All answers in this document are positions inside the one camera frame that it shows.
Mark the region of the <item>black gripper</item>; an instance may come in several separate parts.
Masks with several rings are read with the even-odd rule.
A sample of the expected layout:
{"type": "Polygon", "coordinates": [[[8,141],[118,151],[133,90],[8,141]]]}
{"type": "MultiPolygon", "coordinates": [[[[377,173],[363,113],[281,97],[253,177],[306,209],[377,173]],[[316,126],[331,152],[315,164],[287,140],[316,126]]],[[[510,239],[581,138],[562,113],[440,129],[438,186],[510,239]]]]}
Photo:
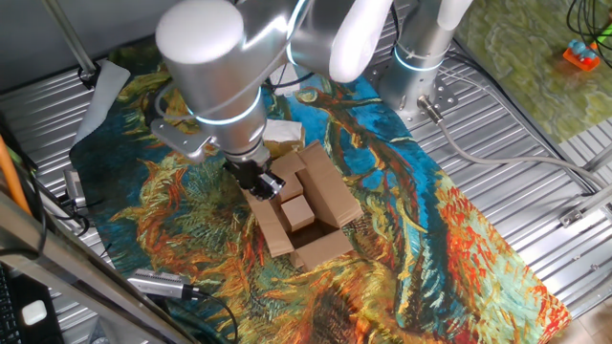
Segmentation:
{"type": "Polygon", "coordinates": [[[224,168],[259,201],[269,200],[280,193],[285,181],[269,170],[269,164],[256,161],[235,162],[226,160],[224,168]]]}

